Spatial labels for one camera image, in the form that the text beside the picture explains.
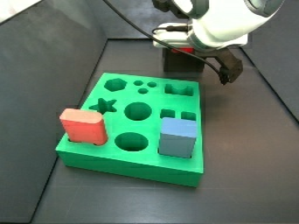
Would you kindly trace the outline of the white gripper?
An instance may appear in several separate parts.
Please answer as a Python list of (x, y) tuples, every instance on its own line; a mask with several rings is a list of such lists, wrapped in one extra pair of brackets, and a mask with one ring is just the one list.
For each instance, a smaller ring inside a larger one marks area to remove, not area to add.
[(155, 47), (203, 48), (200, 40), (203, 28), (196, 23), (160, 24), (152, 29), (152, 34)]

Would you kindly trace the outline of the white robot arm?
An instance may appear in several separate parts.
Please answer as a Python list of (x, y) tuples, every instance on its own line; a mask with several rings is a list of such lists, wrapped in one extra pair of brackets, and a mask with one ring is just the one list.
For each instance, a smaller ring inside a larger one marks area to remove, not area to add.
[(164, 23), (154, 37), (170, 46), (206, 52), (243, 46), (248, 34), (276, 14), (286, 0), (152, 0), (187, 23)]

